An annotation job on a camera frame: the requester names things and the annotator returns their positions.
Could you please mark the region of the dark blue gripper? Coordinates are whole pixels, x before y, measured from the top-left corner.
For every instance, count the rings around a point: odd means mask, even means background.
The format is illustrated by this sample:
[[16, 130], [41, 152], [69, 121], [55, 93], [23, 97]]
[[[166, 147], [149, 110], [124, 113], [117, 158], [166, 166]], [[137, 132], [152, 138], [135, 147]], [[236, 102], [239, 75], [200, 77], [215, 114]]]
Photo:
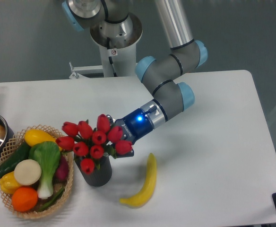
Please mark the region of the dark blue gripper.
[[[132, 144], [142, 137], [149, 134], [153, 129], [153, 124], [148, 117], [151, 113], [151, 108], [143, 110], [138, 108], [135, 111], [129, 113], [121, 119], [115, 120], [111, 115], [107, 114], [106, 117], [110, 124], [120, 126], [122, 128], [121, 140], [130, 141]], [[133, 157], [134, 150], [133, 147], [123, 147], [116, 149], [117, 158]]]

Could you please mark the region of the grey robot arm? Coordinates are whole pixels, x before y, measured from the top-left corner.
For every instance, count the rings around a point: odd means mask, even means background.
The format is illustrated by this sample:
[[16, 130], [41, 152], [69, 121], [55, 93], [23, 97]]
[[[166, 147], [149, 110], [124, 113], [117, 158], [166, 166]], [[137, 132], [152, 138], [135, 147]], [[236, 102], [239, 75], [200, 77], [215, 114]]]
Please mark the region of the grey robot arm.
[[155, 2], [171, 53], [163, 60], [147, 56], [136, 60], [136, 44], [142, 36], [140, 20], [129, 11], [127, 0], [66, 0], [62, 8], [78, 31], [90, 30], [98, 45], [103, 75], [136, 75], [152, 95], [152, 100], [121, 119], [110, 119], [122, 128], [121, 140], [114, 143], [117, 157], [131, 157], [132, 146], [140, 138], [194, 104], [192, 89], [175, 79], [202, 65], [207, 49], [195, 40], [182, 2]]

